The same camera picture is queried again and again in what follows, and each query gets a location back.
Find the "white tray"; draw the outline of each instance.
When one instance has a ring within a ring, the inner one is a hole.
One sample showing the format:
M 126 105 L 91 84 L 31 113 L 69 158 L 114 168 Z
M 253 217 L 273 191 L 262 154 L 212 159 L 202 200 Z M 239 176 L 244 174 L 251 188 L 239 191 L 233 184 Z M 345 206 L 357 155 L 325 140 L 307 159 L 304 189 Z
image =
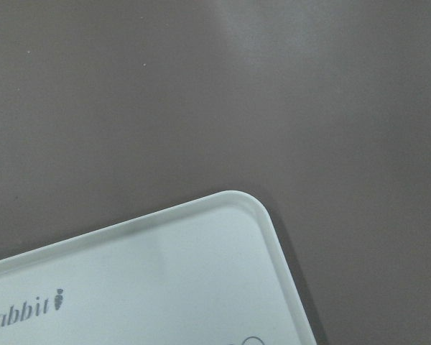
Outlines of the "white tray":
M 267 211 L 226 191 L 1 260 L 0 344 L 316 343 Z

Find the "carrot icon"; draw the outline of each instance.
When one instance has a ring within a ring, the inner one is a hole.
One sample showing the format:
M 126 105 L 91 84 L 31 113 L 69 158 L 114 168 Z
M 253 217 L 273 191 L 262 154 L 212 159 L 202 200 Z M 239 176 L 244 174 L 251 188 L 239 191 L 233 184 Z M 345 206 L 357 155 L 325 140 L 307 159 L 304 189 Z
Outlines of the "carrot icon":
M 62 293 L 64 292 L 63 289 L 57 289 L 57 295 L 55 296 L 55 308 L 58 311 L 60 306 L 62 305 L 62 300 L 64 297 L 62 296 Z

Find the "gray surface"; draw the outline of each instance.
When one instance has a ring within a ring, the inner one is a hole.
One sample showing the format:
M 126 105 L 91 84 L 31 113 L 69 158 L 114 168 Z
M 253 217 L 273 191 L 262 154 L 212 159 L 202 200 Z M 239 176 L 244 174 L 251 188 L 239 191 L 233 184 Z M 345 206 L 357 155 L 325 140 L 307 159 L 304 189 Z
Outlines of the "gray surface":
M 431 1 L 0 1 L 0 259 L 225 189 L 320 344 L 431 344 Z

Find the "curved line drawing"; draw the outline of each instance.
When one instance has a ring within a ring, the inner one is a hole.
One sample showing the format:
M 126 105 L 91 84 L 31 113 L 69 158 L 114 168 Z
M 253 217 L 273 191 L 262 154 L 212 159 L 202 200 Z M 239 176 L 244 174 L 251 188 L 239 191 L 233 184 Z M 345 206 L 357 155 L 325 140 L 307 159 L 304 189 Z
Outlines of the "curved line drawing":
M 244 339 L 244 341 L 241 345 L 245 345 L 249 339 L 256 339 L 256 340 L 260 341 L 261 345 L 265 345 L 265 343 L 258 336 L 250 336 L 250 337 Z

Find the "tray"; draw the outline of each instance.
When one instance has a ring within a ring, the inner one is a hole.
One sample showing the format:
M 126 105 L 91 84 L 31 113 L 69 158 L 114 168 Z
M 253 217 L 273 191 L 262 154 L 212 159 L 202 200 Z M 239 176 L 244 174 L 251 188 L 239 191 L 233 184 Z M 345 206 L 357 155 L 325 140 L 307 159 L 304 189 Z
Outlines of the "tray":
M 316 344 L 266 209 L 216 193 L 0 261 L 0 344 Z

